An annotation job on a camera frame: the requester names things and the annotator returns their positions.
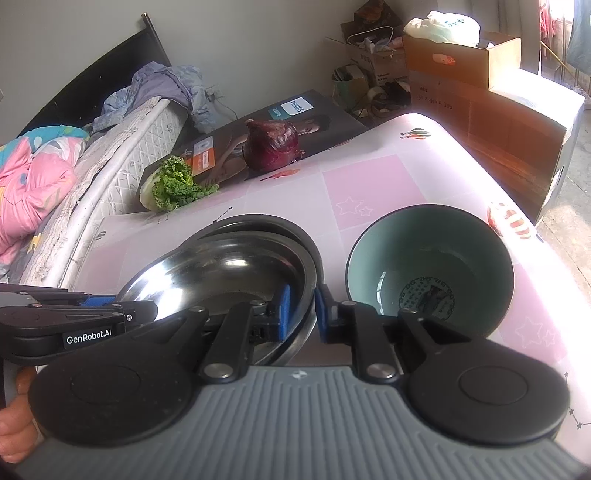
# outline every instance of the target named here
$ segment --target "black bed frame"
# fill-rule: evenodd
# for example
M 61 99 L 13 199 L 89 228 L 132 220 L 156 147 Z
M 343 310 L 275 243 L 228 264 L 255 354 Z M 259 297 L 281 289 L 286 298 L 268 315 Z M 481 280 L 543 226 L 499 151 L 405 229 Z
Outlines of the black bed frame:
M 137 70 L 151 61 L 171 66 L 147 13 L 145 28 L 107 52 L 52 98 L 27 124 L 21 135 L 47 125 L 83 127 L 100 116 L 113 92 L 128 86 Z

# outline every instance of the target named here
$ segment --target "mattress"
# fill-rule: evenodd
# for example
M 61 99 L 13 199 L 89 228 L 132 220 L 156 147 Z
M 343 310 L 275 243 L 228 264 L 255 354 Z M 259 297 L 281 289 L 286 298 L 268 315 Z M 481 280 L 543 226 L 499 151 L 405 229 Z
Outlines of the mattress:
M 83 196 L 70 199 L 76 203 L 71 214 L 64 219 L 67 213 L 56 212 L 56 222 L 67 222 L 67 227 L 59 232 L 53 226 L 50 235 L 46 232 L 52 225 L 46 226 L 20 283 L 71 287 L 102 219 L 131 211 L 144 168 L 170 153 L 187 118 L 180 105 L 167 99 L 157 100 L 155 106 L 146 108 L 148 113 L 143 113 L 143 118 L 130 119 L 128 126 L 118 125 L 113 129 L 119 127 L 119 132 L 114 132 L 107 143 L 119 138 L 120 144 L 92 178 Z M 109 155 L 106 144 L 95 150 Z

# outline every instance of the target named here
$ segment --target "orange label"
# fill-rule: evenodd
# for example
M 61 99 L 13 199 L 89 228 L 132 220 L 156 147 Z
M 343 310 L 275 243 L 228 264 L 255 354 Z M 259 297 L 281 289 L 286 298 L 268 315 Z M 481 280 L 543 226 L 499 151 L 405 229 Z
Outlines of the orange label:
M 188 161 L 193 170 L 193 177 L 212 168 L 215 162 L 213 137 L 207 137 L 193 146 L 193 158 Z
M 443 53 L 434 53 L 432 55 L 433 61 L 435 63 L 442 63 L 444 65 L 455 65 L 456 59 L 454 57 L 450 57 L 449 55 L 444 55 Z

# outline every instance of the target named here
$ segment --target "metal screw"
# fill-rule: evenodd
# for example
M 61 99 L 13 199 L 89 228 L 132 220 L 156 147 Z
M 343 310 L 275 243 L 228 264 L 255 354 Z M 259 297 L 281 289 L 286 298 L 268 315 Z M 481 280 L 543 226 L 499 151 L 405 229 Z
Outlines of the metal screw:
M 388 364 L 371 364 L 367 373 L 370 377 L 387 379 L 396 375 L 396 369 Z
M 228 378 L 234 373 L 234 369 L 226 364 L 209 364 L 203 369 L 203 373 L 211 378 Z

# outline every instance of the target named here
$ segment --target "floor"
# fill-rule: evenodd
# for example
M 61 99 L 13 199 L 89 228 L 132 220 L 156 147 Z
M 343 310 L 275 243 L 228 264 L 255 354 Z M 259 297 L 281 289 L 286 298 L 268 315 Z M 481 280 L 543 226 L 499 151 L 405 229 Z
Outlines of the floor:
M 583 116 L 567 177 L 538 231 L 570 268 L 591 305 L 591 110 Z

